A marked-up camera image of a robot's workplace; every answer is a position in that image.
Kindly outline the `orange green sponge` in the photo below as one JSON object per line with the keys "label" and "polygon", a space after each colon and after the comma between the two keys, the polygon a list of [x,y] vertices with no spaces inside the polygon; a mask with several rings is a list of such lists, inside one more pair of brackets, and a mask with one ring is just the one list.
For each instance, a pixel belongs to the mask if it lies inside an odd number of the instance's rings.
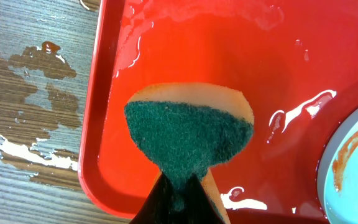
{"label": "orange green sponge", "polygon": [[138,91],[124,114],[137,148],[171,181],[179,223],[184,223],[182,193],[193,174],[228,223],[211,168],[240,153],[254,133],[254,114],[244,95],[208,83],[163,83]]}

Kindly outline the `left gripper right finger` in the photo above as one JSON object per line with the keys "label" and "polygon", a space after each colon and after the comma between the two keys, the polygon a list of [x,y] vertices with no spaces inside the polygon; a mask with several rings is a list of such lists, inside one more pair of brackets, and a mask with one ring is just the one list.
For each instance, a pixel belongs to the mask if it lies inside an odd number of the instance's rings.
{"label": "left gripper right finger", "polygon": [[187,181],[182,196],[185,203],[184,224],[224,224],[195,174]]}

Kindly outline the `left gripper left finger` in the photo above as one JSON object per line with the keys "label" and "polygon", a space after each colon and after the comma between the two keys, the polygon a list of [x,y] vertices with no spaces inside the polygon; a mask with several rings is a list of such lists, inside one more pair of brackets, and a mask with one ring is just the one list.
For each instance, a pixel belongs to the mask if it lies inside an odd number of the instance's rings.
{"label": "left gripper left finger", "polygon": [[130,224],[177,224],[178,213],[173,204],[176,195],[171,181],[161,173],[142,208]]}

